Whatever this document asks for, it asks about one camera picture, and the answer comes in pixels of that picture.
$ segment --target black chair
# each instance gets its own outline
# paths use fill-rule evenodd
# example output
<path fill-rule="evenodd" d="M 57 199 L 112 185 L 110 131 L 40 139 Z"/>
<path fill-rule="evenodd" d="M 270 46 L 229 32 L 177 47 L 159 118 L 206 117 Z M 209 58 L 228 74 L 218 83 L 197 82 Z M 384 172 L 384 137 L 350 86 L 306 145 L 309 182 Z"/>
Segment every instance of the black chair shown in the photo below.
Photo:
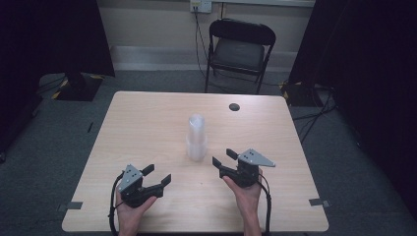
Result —
<path fill-rule="evenodd" d="M 214 49 L 215 37 L 218 42 Z M 205 92 L 208 92 L 209 68 L 212 67 L 214 73 L 215 69 L 219 69 L 256 76 L 259 94 L 275 40 L 272 29 L 262 24 L 232 19 L 220 19 L 211 23 Z"/>

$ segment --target black tape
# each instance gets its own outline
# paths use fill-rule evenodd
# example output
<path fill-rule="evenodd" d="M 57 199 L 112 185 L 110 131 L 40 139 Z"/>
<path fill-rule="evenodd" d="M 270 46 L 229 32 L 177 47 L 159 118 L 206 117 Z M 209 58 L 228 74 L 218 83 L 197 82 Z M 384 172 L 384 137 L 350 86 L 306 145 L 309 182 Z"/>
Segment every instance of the black tape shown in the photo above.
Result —
<path fill-rule="evenodd" d="M 329 201 L 322 201 L 321 199 L 312 199 L 312 200 L 309 200 L 309 202 L 312 207 L 320 206 L 320 205 L 323 205 L 323 207 L 330 207 Z"/>
<path fill-rule="evenodd" d="M 67 209 L 81 209 L 83 202 L 69 202 L 66 205 L 60 205 L 56 209 L 57 211 L 65 212 Z"/>

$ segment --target wooden table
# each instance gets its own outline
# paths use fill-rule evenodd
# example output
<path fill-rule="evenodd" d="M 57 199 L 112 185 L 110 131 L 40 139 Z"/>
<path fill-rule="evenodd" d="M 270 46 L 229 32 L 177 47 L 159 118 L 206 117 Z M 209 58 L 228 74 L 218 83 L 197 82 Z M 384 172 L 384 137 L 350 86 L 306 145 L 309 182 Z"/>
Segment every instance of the wooden table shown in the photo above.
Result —
<path fill-rule="evenodd" d="M 240 105 L 231 111 L 230 103 Z M 202 162 L 186 154 L 188 119 L 206 119 L 208 153 Z M 110 104 L 72 202 L 65 231 L 110 231 L 108 211 L 115 178 L 131 163 L 155 170 L 144 186 L 172 174 L 164 197 L 146 212 L 141 232 L 242 232 L 235 198 L 212 166 L 215 156 L 235 168 L 226 155 L 254 148 L 276 167 L 263 167 L 272 197 L 270 231 L 326 231 L 319 197 L 285 100 L 280 96 L 119 91 Z M 260 224 L 265 230 L 267 200 L 261 194 Z"/>

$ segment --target gray carpet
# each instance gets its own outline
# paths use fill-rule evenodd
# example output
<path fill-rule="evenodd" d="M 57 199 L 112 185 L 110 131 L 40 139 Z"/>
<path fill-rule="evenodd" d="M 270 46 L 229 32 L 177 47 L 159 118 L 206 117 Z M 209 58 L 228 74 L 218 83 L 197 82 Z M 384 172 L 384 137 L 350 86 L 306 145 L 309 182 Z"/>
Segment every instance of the gray carpet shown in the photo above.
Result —
<path fill-rule="evenodd" d="M 16 138 L 6 162 L 0 165 L 0 235 L 73 235 L 62 230 L 65 212 L 57 208 L 72 199 L 114 92 L 204 91 L 199 71 L 118 71 L 116 78 L 103 81 L 92 102 L 53 100 L 51 95 L 60 78 L 61 75 L 42 78 L 41 85 L 58 81 L 40 89 L 44 100 L 37 115 Z M 268 72 L 265 83 L 274 86 L 263 85 L 261 94 L 280 95 L 276 85 L 287 78 L 288 73 Z M 220 75 L 212 82 L 209 92 L 255 91 L 252 82 Z M 325 100 L 327 93 L 321 91 L 320 96 Z M 320 110 L 290 107 L 293 117 Z M 306 134 L 309 120 L 295 122 L 297 130 L 302 131 L 300 137 Z M 357 147 L 352 134 L 338 111 L 333 110 L 317 120 L 303 143 L 319 194 L 331 203 L 326 208 L 329 230 L 308 235 L 417 235 L 417 223 L 400 196 L 378 166 Z"/>

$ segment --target white wall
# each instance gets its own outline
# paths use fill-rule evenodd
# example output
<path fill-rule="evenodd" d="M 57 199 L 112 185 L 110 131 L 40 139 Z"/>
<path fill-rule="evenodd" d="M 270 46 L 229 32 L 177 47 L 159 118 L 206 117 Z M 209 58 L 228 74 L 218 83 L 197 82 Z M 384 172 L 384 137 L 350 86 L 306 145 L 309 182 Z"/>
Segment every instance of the white wall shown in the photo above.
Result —
<path fill-rule="evenodd" d="M 196 20 L 189 1 L 98 0 L 110 45 L 195 48 Z M 220 18 L 220 3 L 211 14 L 199 14 L 208 44 L 209 24 Z M 223 18 L 262 23 L 271 27 L 274 51 L 297 52 L 312 8 L 227 3 Z"/>

